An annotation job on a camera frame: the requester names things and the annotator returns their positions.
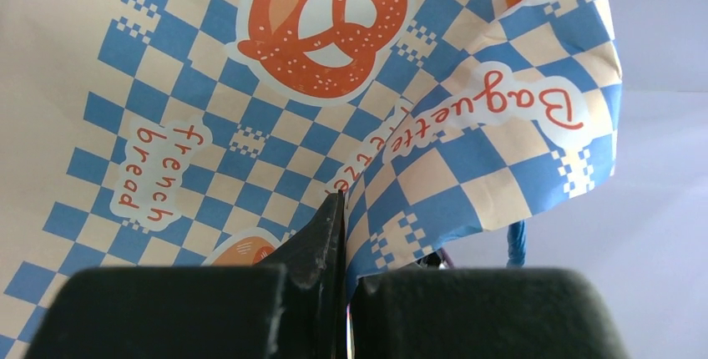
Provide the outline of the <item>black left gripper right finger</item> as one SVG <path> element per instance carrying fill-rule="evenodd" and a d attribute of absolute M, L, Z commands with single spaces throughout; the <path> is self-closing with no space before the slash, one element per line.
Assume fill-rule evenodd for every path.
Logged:
<path fill-rule="evenodd" d="M 625 358 L 597 290 L 557 268 L 398 270 L 359 281 L 357 358 Z"/>

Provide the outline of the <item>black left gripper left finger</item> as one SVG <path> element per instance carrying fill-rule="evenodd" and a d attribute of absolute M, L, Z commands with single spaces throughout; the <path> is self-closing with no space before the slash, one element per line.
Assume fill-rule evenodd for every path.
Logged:
<path fill-rule="evenodd" d="M 343 358 L 344 197 L 254 265 L 105 266 L 71 276 L 28 358 Z"/>

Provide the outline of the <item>blue checkered paper bag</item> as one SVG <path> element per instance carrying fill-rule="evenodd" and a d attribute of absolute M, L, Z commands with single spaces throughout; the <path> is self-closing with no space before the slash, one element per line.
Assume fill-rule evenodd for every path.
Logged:
<path fill-rule="evenodd" d="M 609 0 L 1 0 L 1 355 L 100 265 L 252 264 L 330 193 L 350 281 L 614 173 Z"/>

